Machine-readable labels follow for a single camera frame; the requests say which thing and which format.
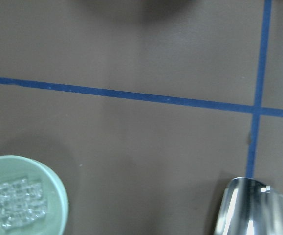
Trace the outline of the green bowl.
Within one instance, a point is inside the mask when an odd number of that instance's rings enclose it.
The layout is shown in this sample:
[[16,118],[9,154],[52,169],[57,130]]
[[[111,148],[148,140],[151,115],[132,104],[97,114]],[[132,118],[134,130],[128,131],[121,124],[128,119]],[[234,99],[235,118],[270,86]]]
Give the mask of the green bowl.
[[48,203],[48,213],[31,225],[5,231],[0,224],[0,235],[62,235],[68,219],[68,196],[58,175],[45,164],[21,156],[0,156],[0,184],[27,177],[41,181]]

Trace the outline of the ice cubes in bowl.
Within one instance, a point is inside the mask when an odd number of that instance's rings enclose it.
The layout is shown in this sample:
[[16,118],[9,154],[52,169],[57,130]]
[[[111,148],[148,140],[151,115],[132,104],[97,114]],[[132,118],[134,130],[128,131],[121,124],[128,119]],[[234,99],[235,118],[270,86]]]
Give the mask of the ice cubes in bowl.
[[41,181],[24,177],[0,184],[0,224],[5,231],[31,225],[47,213]]

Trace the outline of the metal ice scoop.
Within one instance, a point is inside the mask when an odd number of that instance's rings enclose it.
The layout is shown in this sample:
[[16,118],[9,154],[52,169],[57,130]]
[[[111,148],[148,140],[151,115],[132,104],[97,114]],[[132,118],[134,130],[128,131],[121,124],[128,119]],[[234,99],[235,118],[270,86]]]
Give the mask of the metal ice scoop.
[[253,178],[232,179],[224,190],[215,235],[283,235],[283,194]]

